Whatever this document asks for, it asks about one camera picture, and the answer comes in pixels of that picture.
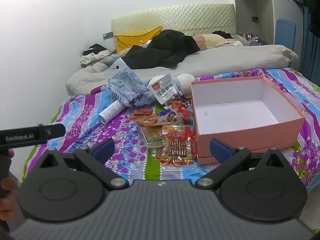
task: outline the curtain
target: curtain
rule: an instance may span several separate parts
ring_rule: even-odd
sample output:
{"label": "curtain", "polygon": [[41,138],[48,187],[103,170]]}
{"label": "curtain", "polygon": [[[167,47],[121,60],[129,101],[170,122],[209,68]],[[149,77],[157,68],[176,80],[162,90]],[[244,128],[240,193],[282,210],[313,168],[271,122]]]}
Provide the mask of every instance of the curtain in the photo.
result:
{"label": "curtain", "polygon": [[320,86],[320,38],[309,31],[310,14],[303,7],[303,45],[299,72]]}

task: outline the finger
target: finger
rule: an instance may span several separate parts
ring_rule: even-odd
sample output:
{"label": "finger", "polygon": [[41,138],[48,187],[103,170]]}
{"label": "finger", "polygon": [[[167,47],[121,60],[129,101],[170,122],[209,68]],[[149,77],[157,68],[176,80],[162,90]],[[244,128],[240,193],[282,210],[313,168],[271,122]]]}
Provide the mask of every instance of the finger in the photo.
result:
{"label": "finger", "polygon": [[0,219],[3,221],[12,221],[14,220],[14,213],[12,210],[9,211],[1,211],[0,212]]}
{"label": "finger", "polygon": [[7,210],[12,210],[13,209],[13,204],[14,204],[14,199],[15,194],[10,193],[6,197],[0,199],[0,212],[2,211],[7,211]]}
{"label": "finger", "polygon": [[16,181],[12,176],[1,179],[1,188],[7,191],[11,191],[17,187]]}
{"label": "finger", "polygon": [[14,156],[14,151],[13,151],[13,149],[9,149],[9,150],[8,150],[8,156],[9,156],[10,158],[12,158],[12,157]]}

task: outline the pink box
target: pink box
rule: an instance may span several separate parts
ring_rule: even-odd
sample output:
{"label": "pink box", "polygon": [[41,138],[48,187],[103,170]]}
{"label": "pink box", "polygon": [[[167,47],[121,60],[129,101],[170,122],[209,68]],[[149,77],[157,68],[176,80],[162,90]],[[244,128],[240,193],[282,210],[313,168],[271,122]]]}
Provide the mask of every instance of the pink box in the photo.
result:
{"label": "pink box", "polygon": [[194,81],[191,90],[199,164],[217,163],[209,150],[212,138],[257,152],[291,147],[305,120],[265,77]]}

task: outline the quilted headboard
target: quilted headboard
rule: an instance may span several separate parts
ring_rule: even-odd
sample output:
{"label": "quilted headboard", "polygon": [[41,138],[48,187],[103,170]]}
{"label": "quilted headboard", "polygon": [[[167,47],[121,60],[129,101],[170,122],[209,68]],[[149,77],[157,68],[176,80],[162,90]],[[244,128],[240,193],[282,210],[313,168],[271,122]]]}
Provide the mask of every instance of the quilted headboard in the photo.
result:
{"label": "quilted headboard", "polygon": [[181,31],[186,35],[208,34],[217,30],[236,34],[236,11],[233,4],[194,4],[172,6],[112,19],[114,35],[125,31],[150,29]]}

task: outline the wall switch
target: wall switch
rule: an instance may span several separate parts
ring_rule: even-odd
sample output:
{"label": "wall switch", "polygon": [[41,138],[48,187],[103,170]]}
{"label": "wall switch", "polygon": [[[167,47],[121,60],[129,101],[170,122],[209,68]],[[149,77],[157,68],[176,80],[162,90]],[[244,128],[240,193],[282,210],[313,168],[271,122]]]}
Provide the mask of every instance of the wall switch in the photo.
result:
{"label": "wall switch", "polygon": [[110,38],[113,38],[113,37],[114,37],[113,32],[109,32],[109,33],[102,34],[102,36],[103,36],[103,39],[104,39],[104,40],[110,39]]}

